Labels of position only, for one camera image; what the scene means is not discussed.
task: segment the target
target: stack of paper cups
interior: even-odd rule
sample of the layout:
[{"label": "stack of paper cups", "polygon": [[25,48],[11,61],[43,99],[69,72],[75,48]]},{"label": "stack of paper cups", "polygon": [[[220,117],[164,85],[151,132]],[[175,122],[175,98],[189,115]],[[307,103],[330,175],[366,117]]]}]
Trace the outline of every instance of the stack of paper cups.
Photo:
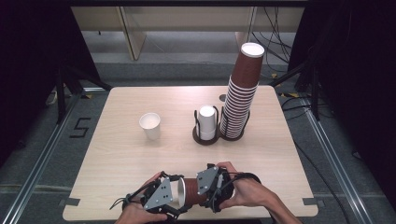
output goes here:
[{"label": "stack of paper cups", "polygon": [[230,76],[221,117],[220,131],[227,138],[237,138],[244,130],[248,112],[262,70],[264,48],[255,43],[242,45]]}]

